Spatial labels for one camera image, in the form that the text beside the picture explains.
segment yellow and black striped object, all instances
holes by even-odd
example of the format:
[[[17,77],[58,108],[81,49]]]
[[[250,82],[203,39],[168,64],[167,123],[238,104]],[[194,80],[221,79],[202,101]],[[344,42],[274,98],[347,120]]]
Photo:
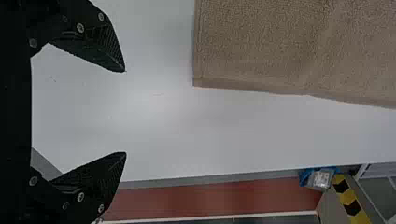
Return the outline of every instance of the yellow and black striped object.
[[[351,224],[371,224],[370,218],[361,207],[355,191],[349,186],[343,175],[336,175],[332,185],[337,192],[341,204],[346,209]]]

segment blue object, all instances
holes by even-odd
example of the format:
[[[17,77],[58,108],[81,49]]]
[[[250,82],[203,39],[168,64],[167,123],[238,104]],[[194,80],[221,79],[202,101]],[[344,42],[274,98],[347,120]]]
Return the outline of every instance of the blue object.
[[[335,166],[329,166],[329,167],[318,167],[318,168],[308,168],[300,172],[299,177],[300,177],[300,187],[305,187],[306,183],[308,182],[309,176],[312,175],[312,173],[316,171],[320,171],[322,169],[326,170],[334,170],[334,174],[340,174],[340,169]]]

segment towel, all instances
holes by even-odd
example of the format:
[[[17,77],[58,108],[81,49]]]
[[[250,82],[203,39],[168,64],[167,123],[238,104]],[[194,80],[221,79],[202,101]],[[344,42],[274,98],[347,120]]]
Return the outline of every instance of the towel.
[[[195,4],[194,86],[396,107],[396,1]]]

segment red floor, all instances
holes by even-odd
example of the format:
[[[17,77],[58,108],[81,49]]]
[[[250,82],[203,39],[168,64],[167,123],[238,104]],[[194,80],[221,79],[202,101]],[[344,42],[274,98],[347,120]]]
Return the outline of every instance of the red floor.
[[[321,193],[297,178],[120,190],[105,220],[207,217],[315,210]]]

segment white table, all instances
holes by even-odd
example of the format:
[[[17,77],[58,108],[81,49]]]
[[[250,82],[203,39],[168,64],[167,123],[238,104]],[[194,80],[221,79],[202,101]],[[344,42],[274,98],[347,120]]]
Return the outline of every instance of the white table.
[[[192,86],[193,0],[96,0],[127,73],[33,59],[34,147],[66,172],[128,152],[122,180],[396,161],[396,110]]]

